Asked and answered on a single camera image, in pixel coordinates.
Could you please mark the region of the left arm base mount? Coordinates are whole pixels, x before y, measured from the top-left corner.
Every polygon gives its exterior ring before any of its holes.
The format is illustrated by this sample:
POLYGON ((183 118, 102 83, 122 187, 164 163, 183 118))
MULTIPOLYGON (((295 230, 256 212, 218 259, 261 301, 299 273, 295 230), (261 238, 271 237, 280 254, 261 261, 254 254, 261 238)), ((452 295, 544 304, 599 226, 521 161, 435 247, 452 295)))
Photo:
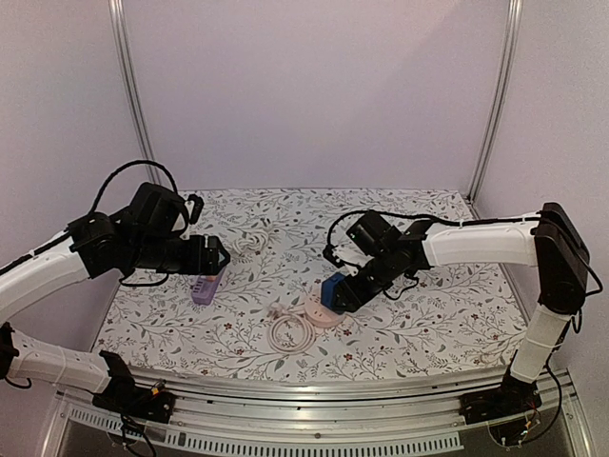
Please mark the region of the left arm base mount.
POLYGON ((137 386, 127 364, 118 354, 102 350, 99 355, 108 366, 109 382, 102 392, 93 394, 95 407, 131 418, 169 423, 176 395, 167 390, 164 379, 159 379, 151 387, 137 386))

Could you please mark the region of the purple power strip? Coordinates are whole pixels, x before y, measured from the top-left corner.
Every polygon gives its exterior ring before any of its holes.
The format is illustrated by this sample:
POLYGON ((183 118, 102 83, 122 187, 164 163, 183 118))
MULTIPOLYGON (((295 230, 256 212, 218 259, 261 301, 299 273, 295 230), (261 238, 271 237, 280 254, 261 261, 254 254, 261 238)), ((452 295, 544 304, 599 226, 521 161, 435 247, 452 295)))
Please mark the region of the purple power strip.
POLYGON ((220 283, 220 274, 216 276, 198 276, 191 289, 192 302, 199 306, 211 305, 220 283))

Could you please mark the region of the dark blue cube socket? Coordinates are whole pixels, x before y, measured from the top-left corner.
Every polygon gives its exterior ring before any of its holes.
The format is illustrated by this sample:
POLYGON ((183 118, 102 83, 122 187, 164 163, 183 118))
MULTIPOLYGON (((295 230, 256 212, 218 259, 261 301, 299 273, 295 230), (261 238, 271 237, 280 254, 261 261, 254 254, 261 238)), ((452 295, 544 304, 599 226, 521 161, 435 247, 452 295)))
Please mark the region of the dark blue cube socket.
POLYGON ((328 309, 332 310, 334 288, 338 285, 350 286, 350 278, 350 275, 344 275, 338 272, 324 280, 322 283, 321 303, 328 309))

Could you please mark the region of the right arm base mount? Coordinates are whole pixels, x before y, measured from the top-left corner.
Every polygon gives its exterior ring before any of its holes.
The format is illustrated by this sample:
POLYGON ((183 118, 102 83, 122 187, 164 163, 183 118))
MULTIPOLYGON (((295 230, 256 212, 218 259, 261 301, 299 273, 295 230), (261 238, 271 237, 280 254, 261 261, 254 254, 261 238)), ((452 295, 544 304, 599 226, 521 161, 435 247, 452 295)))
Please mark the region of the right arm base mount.
POLYGON ((498 387, 459 397, 459 414, 468 425, 521 414, 541 406, 536 382, 526 383, 506 373, 498 387))

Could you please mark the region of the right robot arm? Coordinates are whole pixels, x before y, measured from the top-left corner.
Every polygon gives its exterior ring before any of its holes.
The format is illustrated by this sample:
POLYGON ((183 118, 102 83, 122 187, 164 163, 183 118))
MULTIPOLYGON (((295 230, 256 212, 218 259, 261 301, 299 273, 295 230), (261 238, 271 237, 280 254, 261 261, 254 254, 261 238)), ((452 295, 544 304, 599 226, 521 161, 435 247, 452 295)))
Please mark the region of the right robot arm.
POLYGON ((351 267, 322 284, 321 303, 337 313, 353 313, 404 276, 453 264, 514 264, 536 268, 539 306, 520 347, 492 395, 492 407, 511 415, 525 404, 551 354, 573 317, 580 313, 593 272, 590 254, 561 205, 546 203, 535 213, 472 221, 449 221, 432 215, 410 215, 410 226, 389 223, 391 213, 358 211, 346 232, 367 262, 345 260, 332 243, 323 256, 332 265, 351 267))

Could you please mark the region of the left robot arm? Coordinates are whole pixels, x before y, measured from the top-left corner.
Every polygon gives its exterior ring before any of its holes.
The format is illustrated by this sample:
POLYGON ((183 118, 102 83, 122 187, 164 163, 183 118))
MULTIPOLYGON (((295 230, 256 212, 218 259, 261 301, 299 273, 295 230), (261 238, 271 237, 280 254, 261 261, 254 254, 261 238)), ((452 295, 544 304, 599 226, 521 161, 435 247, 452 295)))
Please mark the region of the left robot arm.
POLYGON ((131 202, 112 215, 93 210, 71 222, 14 266, 1 269, 1 377, 18 387, 27 380, 80 388, 134 412, 141 392, 123 359, 112 352, 82 352, 29 337, 10 318, 63 288, 116 270, 169 275, 218 275, 230 255, 216 236, 192 233, 202 198, 181 197, 142 184, 131 202))

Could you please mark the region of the pink round power socket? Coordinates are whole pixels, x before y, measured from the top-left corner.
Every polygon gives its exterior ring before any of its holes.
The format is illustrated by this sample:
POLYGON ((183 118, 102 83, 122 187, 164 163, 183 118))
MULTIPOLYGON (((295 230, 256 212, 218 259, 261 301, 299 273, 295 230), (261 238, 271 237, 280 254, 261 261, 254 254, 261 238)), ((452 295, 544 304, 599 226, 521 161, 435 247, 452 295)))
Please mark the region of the pink round power socket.
POLYGON ((318 295, 311 295, 304 300, 304 317, 316 328, 335 328, 344 321, 344 315, 325 307, 318 295))

